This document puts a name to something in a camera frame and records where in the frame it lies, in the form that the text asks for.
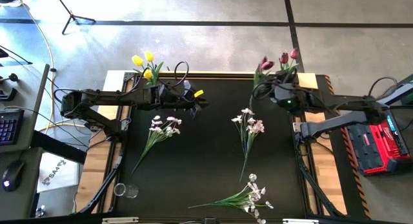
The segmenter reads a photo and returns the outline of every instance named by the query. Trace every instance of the tripod stand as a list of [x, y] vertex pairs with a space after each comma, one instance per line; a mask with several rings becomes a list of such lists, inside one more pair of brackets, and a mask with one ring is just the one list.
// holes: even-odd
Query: tripod stand
[[62, 3], [62, 5], [63, 5], [63, 7], [65, 8], [65, 10], [69, 13], [69, 20], [67, 20], [66, 25], [65, 25], [65, 27], [63, 28], [63, 31], [62, 31], [62, 34], [63, 34], [63, 35], [65, 34], [66, 28], [67, 28], [67, 26], [69, 25], [69, 23], [70, 23], [70, 21], [71, 21], [72, 19], [76, 22], [77, 25], [79, 24], [79, 23], [77, 22], [77, 19], [84, 19], [84, 20], [88, 20], [88, 21], [93, 21], [94, 23], [96, 22], [96, 20], [95, 20], [95, 19], [92, 19], [92, 18], [87, 18], [87, 17], [81, 17], [81, 16], [78, 16], [78, 15], [74, 15], [74, 14], [72, 13], [72, 11], [70, 11], [70, 10], [66, 7], [66, 5], [64, 4], [64, 2], [63, 2], [62, 0], [59, 0], [59, 1], [60, 1], [60, 3]]

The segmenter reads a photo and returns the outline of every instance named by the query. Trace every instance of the concrete floor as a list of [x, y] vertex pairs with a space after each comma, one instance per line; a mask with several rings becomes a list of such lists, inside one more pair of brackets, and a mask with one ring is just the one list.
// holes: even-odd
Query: concrete floor
[[[68, 88], [102, 88], [107, 70], [133, 68], [130, 57], [155, 53], [174, 66], [186, 60], [191, 70], [253, 71], [263, 55], [289, 52], [289, 27], [137, 26], [71, 24], [58, 0], [24, 0], [53, 51], [56, 83]], [[64, 0], [76, 15], [100, 21], [273, 21], [287, 22], [284, 0]], [[291, 0], [295, 22], [413, 23], [413, 0]], [[0, 8], [0, 19], [29, 19], [23, 7]], [[413, 68], [411, 28], [297, 28], [305, 72], [328, 74], [337, 94], [364, 95], [381, 76], [403, 79]], [[1, 23], [0, 44], [34, 63], [50, 63], [33, 24]], [[4, 65], [15, 64], [1, 59]], [[390, 83], [377, 86], [375, 95]], [[50, 113], [44, 97], [41, 112]], [[45, 121], [39, 120], [39, 127]], [[87, 142], [87, 136], [68, 127]], [[69, 136], [57, 131], [54, 137]], [[374, 219], [411, 223], [413, 174], [363, 179]], [[41, 195], [49, 215], [69, 214], [75, 187]], [[57, 201], [56, 196], [64, 199]]]

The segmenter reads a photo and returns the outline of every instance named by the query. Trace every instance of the glass cup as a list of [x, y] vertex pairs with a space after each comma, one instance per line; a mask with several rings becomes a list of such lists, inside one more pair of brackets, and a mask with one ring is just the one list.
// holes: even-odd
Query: glass cup
[[125, 185], [123, 183], [118, 183], [114, 187], [114, 194], [124, 198], [136, 198], [138, 192], [139, 189], [137, 189], [137, 186], [133, 184]]

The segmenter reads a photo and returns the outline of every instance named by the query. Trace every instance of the yellow tape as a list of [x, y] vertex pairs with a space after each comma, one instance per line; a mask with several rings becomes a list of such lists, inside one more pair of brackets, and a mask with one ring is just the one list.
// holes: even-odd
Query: yellow tape
[[200, 96], [200, 95], [202, 95], [202, 94], [204, 94], [204, 90], [199, 90], [198, 92], [196, 92], [196, 93], [194, 94], [194, 97], [198, 97], [198, 96]]

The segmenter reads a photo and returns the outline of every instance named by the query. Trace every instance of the yellow tulip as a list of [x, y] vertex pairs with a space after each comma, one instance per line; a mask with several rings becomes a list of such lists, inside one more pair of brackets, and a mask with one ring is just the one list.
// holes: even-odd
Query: yellow tulip
[[134, 62], [134, 64], [136, 64], [136, 66], [142, 66], [143, 59], [139, 56], [132, 56], [132, 62]]
[[149, 69], [147, 69], [144, 73], [143, 73], [143, 77], [145, 77], [146, 79], [150, 79], [152, 78], [152, 73]]
[[145, 59], [149, 62], [152, 62], [154, 60], [154, 55], [152, 52], [150, 52], [149, 50], [147, 50], [145, 52]]

